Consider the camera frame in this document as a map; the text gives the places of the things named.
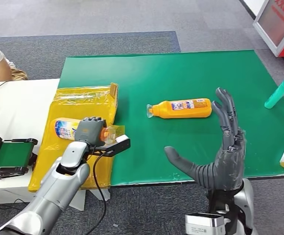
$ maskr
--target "orange bottle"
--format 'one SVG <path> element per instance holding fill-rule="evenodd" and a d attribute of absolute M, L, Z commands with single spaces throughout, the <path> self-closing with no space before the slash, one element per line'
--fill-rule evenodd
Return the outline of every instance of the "orange bottle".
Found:
<path fill-rule="evenodd" d="M 209 99 L 187 99 L 163 101 L 156 105 L 147 105 L 148 118 L 206 118 L 211 115 L 211 104 Z"/>

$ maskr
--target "green bottle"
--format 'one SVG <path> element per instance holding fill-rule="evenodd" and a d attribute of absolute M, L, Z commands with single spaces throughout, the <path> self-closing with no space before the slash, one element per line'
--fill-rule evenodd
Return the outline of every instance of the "green bottle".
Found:
<path fill-rule="evenodd" d="M 276 104 L 279 99 L 284 96 L 284 81 L 282 82 L 273 94 L 272 94 L 267 102 L 265 108 L 271 109 Z"/>

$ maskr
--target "silver robotic arm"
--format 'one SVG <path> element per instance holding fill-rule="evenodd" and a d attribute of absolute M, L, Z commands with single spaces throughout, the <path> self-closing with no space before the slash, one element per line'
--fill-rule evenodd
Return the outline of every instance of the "silver robotic arm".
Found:
<path fill-rule="evenodd" d="M 216 95 L 223 105 L 213 101 L 212 109 L 219 118 L 223 141 L 213 163 L 197 165 L 180 156 L 173 147 L 165 148 L 171 164 L 208 192 L 208 212 L 186 215 L 186 232 L 188 235 L 257 235 L 253 225 L 253 189 L 248 179 L 243 179 L 245 133 L 238 127 L 232 96 L 221 88 L 217 88 Z"/>
<path fill-rule="evenodd" d="M 100 117 L 82 120 L 76 132 L 76 141 L 70 143 L 46 173 L 32 202 L 0 227 L 0 235 L 48 235 L 88 177 L 88 154 L 111 157 L 130 147 L 130 139 L 103 146 L 105 143 L 100 135 L 106 126 L 106 121 Z"/>

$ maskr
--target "green mat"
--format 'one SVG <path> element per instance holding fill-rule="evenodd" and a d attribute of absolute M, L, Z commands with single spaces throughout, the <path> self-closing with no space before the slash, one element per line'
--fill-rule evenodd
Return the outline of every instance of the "green mat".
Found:
<path fill-rule="evenodd" d="M 246 177 L 284 174 L 284 98 L 273 109 L 264 102 L 275 82 L 253 51 L 89 56 L 67 58 L 59 88 L 119 85 L 116 125 L 125 125 L 131 147 L 114 159 L 112 185 L 171 182 L 190 178 L 171 165 L 163 148 L 175 147 L 198 164 L 214 161 L 222 133 L 208 118 L 148 119 L 147 104 L 190 98 L 217 99 L 217 87 L 234 98 L 247 138 Z"/>

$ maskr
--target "humanoid robot hand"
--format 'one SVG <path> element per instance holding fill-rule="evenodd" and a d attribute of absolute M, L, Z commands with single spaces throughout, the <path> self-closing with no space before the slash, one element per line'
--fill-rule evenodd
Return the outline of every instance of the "humanoid robot hand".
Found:
<path fill-rule="evenodd" d="M 245 169 L 245 139 L 238 127 L 236 107 L 227 91 L 217 88 L 216 95 L 223 103 L 212 102 L 223 132 L 223 141 L 214 162 L 197 165 L 180 156 L 171 146 L 165 148 L 168 159 L 175 167 L 208 190 L 236 190 L 241 187 Z"/>

